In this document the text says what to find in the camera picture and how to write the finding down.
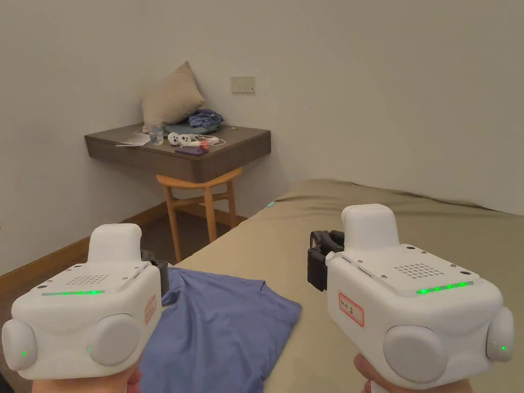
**beige bedsheet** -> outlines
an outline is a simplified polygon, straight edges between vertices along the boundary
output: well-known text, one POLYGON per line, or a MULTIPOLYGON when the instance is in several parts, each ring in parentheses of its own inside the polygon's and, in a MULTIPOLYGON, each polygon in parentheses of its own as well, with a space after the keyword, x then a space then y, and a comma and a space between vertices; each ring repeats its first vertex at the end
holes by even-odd
POLYGON ((397 218, 400 240, 478 272, 497 285, 515 316, 517 350, 509 364, 474 377, 476 393, 524 392, 524 217, 331 180, 309 181, 178 266, 266 280, 302 304, 302 316, 266 392, 360 393, 355 347, 334 325, 321 293, 307 282, 313 230, 341 230, 348 205, 381 203, 397 218))

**dark floor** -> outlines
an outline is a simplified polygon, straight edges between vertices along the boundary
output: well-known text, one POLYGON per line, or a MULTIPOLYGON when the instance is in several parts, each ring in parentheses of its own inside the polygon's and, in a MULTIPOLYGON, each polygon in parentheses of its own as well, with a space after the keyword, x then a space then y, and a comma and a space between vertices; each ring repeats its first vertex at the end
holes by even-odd
MULTIPOLYGON (((180 243, 182 247, 182 257, 188 257, 209 243, 208 226, 205 219, 201 219, 191 214, 177 212, 177 219, 180 232, 180 243)), ((229 230, 229 227, 222 224, 217 224, 218 236, 223 235, 229 230)), ((142 233, 142 249, 147 249, 155 254, 157 260, 165 260, 174 263, 174 249, 173 239, 171 237, 171 229, 167 217, 160 219, 150 225, 148 228, 143 228, 142 233)), ((71 261, 71 264, 85 261, 85 257, 79 260, 71 261)), ((2 295, 0 298, 0 325, 3 325, 10 319, 11 305, 16 298, 29 291, 36 284, 39 284, 46 279, 59 273, 53 272, 46 277, 39 277, 38 279, 27 282, 20 286, 15 292, 7 295, 2 295)), ((7 368, 4 354, 0 347, 0 372, 7 381, 11 384, 16 393, 30 393, 31 382, 21 378, 18 373, 13 372, 7 368)))

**paper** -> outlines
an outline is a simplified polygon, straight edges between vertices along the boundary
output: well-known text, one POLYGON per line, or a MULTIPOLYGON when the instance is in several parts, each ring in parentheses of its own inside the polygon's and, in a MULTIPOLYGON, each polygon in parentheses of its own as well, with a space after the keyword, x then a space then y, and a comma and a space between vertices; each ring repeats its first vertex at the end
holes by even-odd
POLYGON ((148 134, 132 133, 125 140, 120 142, 116 147, 137 147, 143 146, 151 140, 148 134))

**water bottle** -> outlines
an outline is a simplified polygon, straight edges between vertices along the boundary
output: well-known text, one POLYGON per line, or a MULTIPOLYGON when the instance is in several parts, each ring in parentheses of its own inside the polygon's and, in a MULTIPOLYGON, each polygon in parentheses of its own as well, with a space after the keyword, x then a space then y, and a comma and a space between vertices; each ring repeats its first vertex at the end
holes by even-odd
POLYGON ((153 145, 163 144, 163 122, 154 120, 146 128, 149 130, 149 138, 153 145))

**blue t-shirt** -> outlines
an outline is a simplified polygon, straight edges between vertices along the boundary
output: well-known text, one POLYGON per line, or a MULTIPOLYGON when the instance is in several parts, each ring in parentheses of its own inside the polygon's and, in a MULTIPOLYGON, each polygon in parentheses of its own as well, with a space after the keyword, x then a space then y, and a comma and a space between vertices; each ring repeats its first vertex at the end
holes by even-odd
POLYGON ((171 268, 169 285, 140 363, 143 392, 262 392, 301 305, 260 280, 171 268))

